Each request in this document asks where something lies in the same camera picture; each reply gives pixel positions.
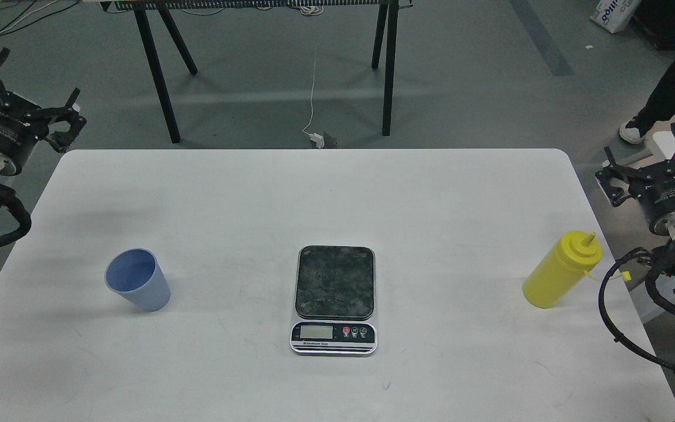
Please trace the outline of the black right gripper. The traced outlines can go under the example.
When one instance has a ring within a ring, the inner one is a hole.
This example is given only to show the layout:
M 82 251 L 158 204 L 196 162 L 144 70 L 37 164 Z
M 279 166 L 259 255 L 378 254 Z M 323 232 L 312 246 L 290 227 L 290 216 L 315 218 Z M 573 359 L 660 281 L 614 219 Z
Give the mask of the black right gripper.
M 675 139 L 675 123 L 670 128 Z M 649 231 L 670 236 L 668 225 L 675 224 L 675 153 L 670 163 L 656 163 L 640 170 L 619 165 L 610 147 L 605 147 L 604 153 L 607 163 L 595 172 L 595 179 L 608 203 L 619 207 L 630 198 L 637 200 Z

